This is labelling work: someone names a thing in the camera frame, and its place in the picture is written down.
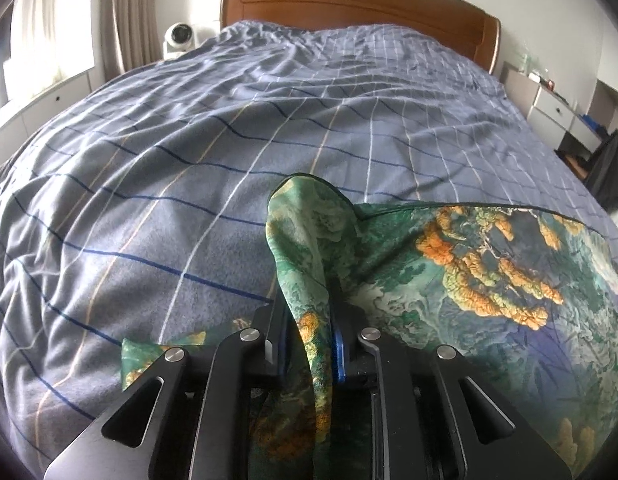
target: metal pin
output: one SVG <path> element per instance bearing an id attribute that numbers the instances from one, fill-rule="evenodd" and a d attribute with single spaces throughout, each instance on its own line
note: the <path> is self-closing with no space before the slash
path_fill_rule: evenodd
<path id="1" fill-rule="evenodd" d="M 256 341 L 260 337 L 260 332 L 255 328 L 245 328 L 240 332 L 240 339 L 243 341 Z"/>
<path id="2" fill-rule="evenodd" d="M 376 339 L 380 339 L 380 330 L 372 326 L 368 326 L 367 328 L 362 329 L 360 335 L 365 341 L 375 341 Z"/>
<path id="3" fill-rule="evenodd" d="M 438 357 L 449 361 L 455 357 L 455 348 L 449 345 L 440 345 L 436 350 Z"/>
<path id="4" fill-rule="evenodd" d="M 174 347 L 169 348 L 166 352 L 164 352 L 164 358 L 169 361 L 169 363 L 177 363 L 185 356 L 185 351 L 182 348 Z"/>

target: headboard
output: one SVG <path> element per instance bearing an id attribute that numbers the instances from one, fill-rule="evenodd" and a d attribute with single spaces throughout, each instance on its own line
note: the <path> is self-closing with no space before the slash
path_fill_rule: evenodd
<path id="1" fill-rule="evenodd" d="M 309 30 L 395 23 L 436 38 L 490 73 L 500 43 L 500 21 L 463 0 L 222 0 L 221 27 L 239 20 Z"/>

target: bed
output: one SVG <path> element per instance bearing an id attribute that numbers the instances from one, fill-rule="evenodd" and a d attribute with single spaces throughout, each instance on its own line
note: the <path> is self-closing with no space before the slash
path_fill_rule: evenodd
<path id="1" fill-rule="evenodd" d="M 267 199 L 304 172 L 356 203 L 545 208 L 618 230 L 532 133 L 461 0 L 223 0 L 223 30 L 131 71 L 0 168 L 0 434 L 33 478 L 169 342 L 275 293 Z"/>

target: nightstand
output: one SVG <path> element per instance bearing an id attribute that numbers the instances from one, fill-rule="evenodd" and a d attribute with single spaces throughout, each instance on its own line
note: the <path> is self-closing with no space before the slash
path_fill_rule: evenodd
<path id="1" fill-rule="evenodd" d="M 540 83 L 515 70 L 506 70 L 502 82 L 507 97 L 521 111 L 534 133 L 552 150 L 557 150 L 569 133 L 593 153 L 600 145 L 596 133 L 562 100 Z"/>

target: security camera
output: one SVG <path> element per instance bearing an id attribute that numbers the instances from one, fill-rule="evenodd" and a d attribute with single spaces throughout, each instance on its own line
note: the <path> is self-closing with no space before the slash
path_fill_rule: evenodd
<path id="1" fill-rule="evenodd" d="M 174 59 L 193 47 L 193 28 L 186 23 L 174 23 L 164 35 L 164 59 Z"/>

